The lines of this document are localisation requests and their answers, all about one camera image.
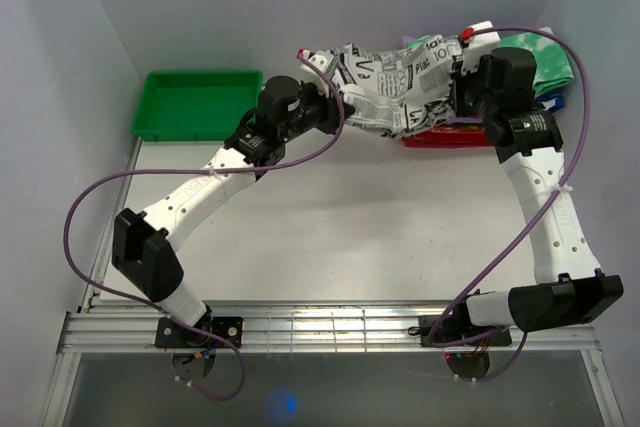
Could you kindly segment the newspaper print trousers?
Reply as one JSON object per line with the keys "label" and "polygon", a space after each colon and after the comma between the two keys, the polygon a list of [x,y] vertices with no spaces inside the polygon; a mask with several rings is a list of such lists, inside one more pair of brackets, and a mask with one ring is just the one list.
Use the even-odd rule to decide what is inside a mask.
{"label": "newspaper print trousers", "polygon": [[[457,40],[436,35],[430,42],[401,50],[366,52],[349,43],[327,51],[337,59],[336,84],[346,123],[383,137],[407,138],[454,117],[450,87],[452,64],[462,54]],[[416,73],[449,67],[446,86],[422,90]]]}

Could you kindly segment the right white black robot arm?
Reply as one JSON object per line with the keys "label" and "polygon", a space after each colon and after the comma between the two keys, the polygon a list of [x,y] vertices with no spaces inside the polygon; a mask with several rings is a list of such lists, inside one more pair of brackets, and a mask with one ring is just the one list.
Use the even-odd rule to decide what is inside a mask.
{"label": "right white black robot arm", "polygon": [[480,57],[476,72],[454,72],[456,106],[481,114],[516,192],[526,222],[517,238],[531,243],[535,282],[501,292],[467,289],[432,327],[432,345],[476,344],[509,327],[530,333],[588,324],[623,295],[621,278],[604,273],[584,236],[560,129],[534,99],[536,67],[530,51],[499,47]]}

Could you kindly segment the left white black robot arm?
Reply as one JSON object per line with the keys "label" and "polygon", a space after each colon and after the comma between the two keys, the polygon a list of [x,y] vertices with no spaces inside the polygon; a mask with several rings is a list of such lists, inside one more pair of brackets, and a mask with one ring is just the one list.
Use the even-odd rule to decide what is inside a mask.
{"label": "left white black robot arm", "polygon": [[289,141],[313,129],[333,135],[354,112],[352,105],[321,93],[313,83],[272,77],[256,107],[243,115],[206,165],[206,175],[185,181],[139,213],[126,208],[116,216],[113,266],[146,300],[179,321],[177,333],[188,345],[210,339],[212,314],[187,285],[179,248],[225,201],[281,161]]}

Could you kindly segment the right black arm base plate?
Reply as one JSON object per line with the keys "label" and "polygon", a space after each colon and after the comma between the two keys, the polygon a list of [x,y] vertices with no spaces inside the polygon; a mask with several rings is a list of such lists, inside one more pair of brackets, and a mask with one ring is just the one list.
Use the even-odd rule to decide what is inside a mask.
{"label": "right black arm base plate", "polygon": [[[410,334],[420,337],[422,347],[430,346],[429,334],[435,325],[437,317],[435,315],[423,315],[418,317],[418,324],[410,329]],[[490,332],[491,327],[487,326],[455,326],[454,321],[446,320],[434,334],[436,343],[447,343],[461,341],[477,335]],[[472,343],[474,347],[480,346],[484,341],[488,341],[488,346],[507,347],[512,345],[512,337],[509,330],[499,331],[493,335],[479,339]]]}

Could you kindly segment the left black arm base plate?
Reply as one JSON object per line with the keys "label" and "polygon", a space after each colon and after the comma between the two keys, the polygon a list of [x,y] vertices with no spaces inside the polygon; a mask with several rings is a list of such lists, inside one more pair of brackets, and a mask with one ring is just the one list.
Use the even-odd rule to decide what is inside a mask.
{"label": "left black arm base plate", "polygon": [[[209,317],[196,325],[197,329],[215,334],[235,347],[240,348],[242,343],[243,318],[242,317]],[[173,320],[160,318],[156,328],[154,346],[156,348],[200,348],[210,346],[217,347],[218,342],[202,334],[194,333],[189,329],[179,326]]]}

